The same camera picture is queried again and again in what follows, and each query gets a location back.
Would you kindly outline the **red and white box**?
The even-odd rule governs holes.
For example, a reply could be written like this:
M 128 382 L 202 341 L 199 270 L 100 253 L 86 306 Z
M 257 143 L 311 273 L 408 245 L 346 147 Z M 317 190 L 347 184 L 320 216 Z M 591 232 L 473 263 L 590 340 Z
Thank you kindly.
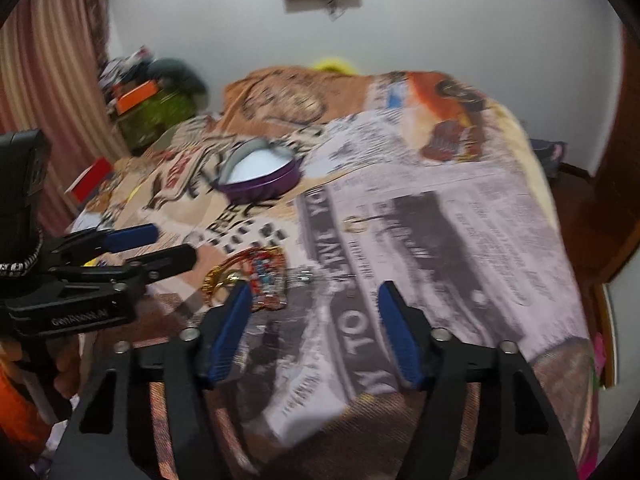
M 65 195 L 78 204 L 85 204 L 99 191 L 100 185 L 113 174 L 113 165 L 104 157 L 97 159 L 86 168 L 72 184 Z

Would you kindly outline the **purple heart-shaped tin box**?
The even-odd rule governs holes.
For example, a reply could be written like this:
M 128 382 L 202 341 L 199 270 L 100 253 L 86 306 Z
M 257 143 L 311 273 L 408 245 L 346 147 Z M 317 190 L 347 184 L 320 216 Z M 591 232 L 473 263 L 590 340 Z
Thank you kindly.
M 300 162 L 290 148 L 256 138 L 231 152 L 221 166 L 216 189 L 230 204 L 248 205 L 280 197 L 301 178 Z

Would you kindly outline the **dark bag on floor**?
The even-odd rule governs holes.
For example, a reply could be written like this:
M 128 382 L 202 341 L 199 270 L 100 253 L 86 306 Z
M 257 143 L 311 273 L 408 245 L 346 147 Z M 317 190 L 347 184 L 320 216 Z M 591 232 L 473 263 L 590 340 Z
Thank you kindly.
M 544 170 L 544 175 L 548 180 L 555 179 L 564 162 L 566 143 L 541 139 L 530 139 L 529 143 L 538 158 L 542 170 Z

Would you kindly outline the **newspaper print bed blanket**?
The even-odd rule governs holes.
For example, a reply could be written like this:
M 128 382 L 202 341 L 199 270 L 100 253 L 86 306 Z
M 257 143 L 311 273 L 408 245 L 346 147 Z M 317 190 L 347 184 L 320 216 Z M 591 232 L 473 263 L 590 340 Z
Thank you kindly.
M 216 189 L 240 144 L 290 148 L 302 178 L 273 200 L 233 205 Z M 114 343 L 156 344 L 198 325 L 224 291 L 216 266 L 277 247 L 288 291 L 250 317 L 207 411 L 239 479 L 390 479 L 424 395 L 401 378 L 378 288 L 465 344 L 518 345 L 575 464 L 593 427 L 593 352 L 549 187 L 513 115 L 437 72 L 346 76 L 269 67 L 229 84 L 221 118 L 167 130 L 116 166 L 116 226 L 152 222 L 194 269 L 150 289 L 136 322 L 89 335 L 84 363 Z

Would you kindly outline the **orange box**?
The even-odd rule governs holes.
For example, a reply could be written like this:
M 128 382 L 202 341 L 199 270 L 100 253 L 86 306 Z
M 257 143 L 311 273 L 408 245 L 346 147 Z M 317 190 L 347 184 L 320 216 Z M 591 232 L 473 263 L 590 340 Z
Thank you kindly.
M 122 115 L 141 104 L 143 101 L 155 96 L 160 89 L 154 80 L 145 81 L 136 88 L 123 93 L 116 98 L 115 110 L 117 114 Z

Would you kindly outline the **wooden door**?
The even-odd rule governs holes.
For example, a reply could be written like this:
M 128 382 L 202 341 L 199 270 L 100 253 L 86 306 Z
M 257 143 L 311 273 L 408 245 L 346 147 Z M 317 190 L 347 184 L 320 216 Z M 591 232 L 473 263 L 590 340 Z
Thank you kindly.
M 617 112 L 593 177 L 563 164 L 552 184 L 561 233 L 588 330 L 604 364 L 599 384 L 616 383 L 615 328 L 606 285 L 639 247 L 639 39 L 623 29 L 623 78 Z

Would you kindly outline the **green patterned storage box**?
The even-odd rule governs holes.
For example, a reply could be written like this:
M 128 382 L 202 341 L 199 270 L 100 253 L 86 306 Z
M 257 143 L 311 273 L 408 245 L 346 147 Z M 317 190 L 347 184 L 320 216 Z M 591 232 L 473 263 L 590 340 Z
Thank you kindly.
M 160 90 L 117 118 L 117 125 L 128 150 L 141 155 L 170 127 L 196 115 L 192 96 L 177 90 Z

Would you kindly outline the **striped pink curtain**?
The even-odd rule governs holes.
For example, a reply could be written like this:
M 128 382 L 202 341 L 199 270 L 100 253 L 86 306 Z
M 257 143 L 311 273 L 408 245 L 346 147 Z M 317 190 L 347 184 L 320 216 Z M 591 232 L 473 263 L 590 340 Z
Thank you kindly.
M 18 0 L 1 27 L 1 129 L 40 129 L 51 144 L 39 209 L 51 235 L 78 214 L 73 180 L 129 153 L 99 86 L 107 39 L 107 0 Z

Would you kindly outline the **grey stuffed cushion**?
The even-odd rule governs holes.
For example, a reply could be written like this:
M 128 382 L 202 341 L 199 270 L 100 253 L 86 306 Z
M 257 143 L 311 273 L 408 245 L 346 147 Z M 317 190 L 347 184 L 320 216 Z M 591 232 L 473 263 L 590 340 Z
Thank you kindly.
M 206 94 L 208 91 L 202 78 L 188 64 L 175 58 L 154 60 L 149 64 L 148 76 L 187 94 Z

